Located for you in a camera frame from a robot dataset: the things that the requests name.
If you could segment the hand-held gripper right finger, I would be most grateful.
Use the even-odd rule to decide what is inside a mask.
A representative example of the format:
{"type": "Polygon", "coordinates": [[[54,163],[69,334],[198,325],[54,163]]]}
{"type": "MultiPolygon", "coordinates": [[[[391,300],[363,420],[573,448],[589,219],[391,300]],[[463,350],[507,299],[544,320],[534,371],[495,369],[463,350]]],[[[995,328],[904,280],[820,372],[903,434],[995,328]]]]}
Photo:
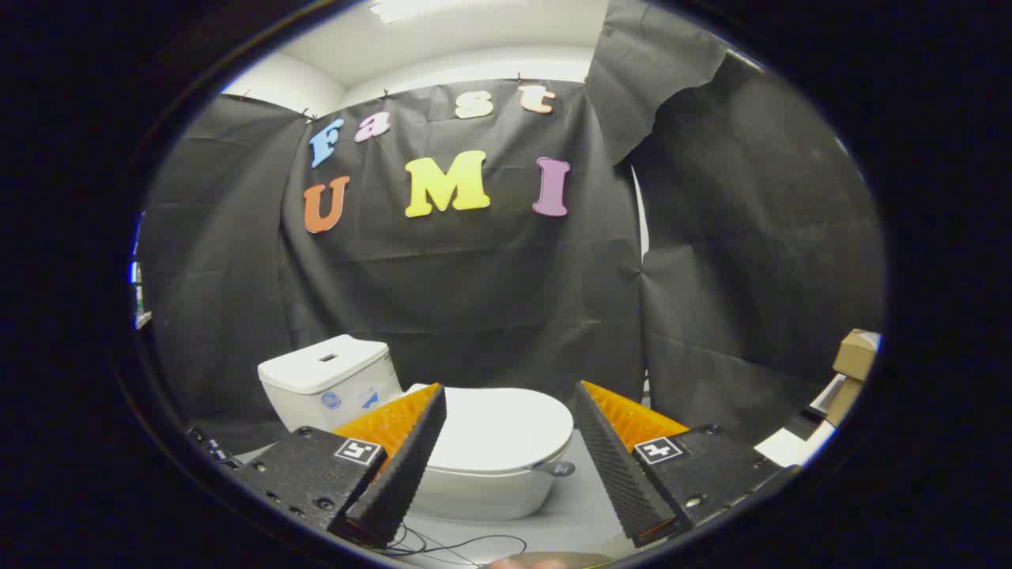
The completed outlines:
{"type": "Polygon", "coordinates": [[[766,497],[798,471],[740,442],[722,425],[688,428],[592,382],[575,386],[572,416],[637,548],[693,532],[766,497]]]}

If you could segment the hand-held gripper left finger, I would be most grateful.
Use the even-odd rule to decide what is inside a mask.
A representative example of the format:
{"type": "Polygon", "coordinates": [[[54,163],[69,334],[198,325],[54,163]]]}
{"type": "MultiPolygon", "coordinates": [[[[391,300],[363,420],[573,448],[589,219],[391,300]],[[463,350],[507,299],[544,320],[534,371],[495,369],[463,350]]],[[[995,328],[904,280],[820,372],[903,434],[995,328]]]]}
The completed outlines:
{"type": "Polygon", "coordinates": [[[414,501],[446,415],[444,387],[424,386],[333,431],[300,426],[235,474],[309,526],[386,547],[414,501]]]}

